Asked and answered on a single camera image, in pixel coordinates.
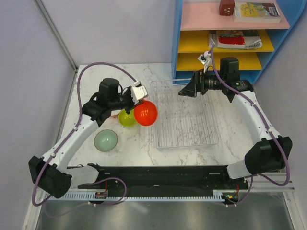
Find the lime green plastic bowl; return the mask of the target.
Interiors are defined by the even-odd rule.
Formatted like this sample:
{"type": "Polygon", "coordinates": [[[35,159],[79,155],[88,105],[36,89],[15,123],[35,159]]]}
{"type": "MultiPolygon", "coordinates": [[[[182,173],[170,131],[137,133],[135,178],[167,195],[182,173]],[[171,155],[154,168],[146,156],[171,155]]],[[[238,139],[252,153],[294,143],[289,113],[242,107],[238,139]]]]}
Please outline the lime green plastic bowl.
{"type": "Polygon", "coordinates": [[[134,116],[134,109],[131,110],[129,114],[126,112],[125,109],[121,110],[118,115],[118,120],[124,127],[133,127],[137,124],[137,121],[134,116]]]}

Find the orange plastic bowl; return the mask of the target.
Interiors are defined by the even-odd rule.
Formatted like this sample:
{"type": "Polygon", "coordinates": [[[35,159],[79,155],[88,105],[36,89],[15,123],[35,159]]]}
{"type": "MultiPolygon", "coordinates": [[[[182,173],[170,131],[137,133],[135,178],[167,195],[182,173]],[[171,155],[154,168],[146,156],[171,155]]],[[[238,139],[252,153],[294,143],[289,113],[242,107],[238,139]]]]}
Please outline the orange plastic bowl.
{"type": "Polygon", "coordinates": [[[158,118],[158,109],[154,103],[143,100],[142,103],[135,107],[134,117],[141,126],[151,126],[158,118]]]}

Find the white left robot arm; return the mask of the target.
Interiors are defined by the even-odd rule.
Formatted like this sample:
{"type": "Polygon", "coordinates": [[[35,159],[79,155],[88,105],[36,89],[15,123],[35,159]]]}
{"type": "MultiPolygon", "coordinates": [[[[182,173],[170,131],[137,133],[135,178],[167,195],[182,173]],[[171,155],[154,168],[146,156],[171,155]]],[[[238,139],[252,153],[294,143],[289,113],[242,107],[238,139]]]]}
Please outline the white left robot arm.
{"type": "Polygon", "coordinates": [[[105,176],[92,165],[68,168],[68,164],[81,145],[111,117],[112,111],[130,112],[148,96],[146,88],[135,80],[124,93],[119,92],[120,83],[114,78],[105,78],[89,101],[81,105],[79,116],[70,131],[42,157],[33,156],[29,169],[35,188],[41,188],[50,197],[61,198],[70,188],[90,184],[101,188],[105,176]]]}

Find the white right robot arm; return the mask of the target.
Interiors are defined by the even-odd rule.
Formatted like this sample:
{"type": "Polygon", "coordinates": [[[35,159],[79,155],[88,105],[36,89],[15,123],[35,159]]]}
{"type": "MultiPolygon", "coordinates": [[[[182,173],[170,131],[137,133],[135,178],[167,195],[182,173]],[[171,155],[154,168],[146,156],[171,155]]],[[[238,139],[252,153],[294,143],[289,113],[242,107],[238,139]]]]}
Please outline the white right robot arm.
{"type": "Polygon", "coordinates": [[[240,78],[238,59],[222,58],[219,71],[215,69],[209,53],[201,54],[198,60],[203,68],[193,72],[190,82],[178,94],[196,97],[198,93],[204,95],[209,90],[221,91],[242,114],[253,141],[253,147],[243,160],[227,166],[227,172],[220,176],[221,186],[229,189],[237,183],[238,178],[257,174],[263,176],[280,169],[286,170],[286,179],[278,185],[289,183],[288,157],[293,143],[273,127],[261,109],[251,83],[240,78]],[[213,67],[213,74],[208,73],[209,67],[213,67]]]}

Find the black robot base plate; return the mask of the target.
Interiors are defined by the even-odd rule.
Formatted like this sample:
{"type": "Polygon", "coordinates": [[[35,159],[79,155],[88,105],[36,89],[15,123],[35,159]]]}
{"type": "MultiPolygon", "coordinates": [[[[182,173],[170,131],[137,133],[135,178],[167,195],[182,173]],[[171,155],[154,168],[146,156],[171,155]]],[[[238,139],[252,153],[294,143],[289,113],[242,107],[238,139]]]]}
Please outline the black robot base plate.
{"type": "Polygon", "coordinates": [[[226,166],[102,167],[95,185],[79,189],[107,189],[111,195],[212,195],[214,190],[246,190],[244,179],[230,179],[226,166]]]}

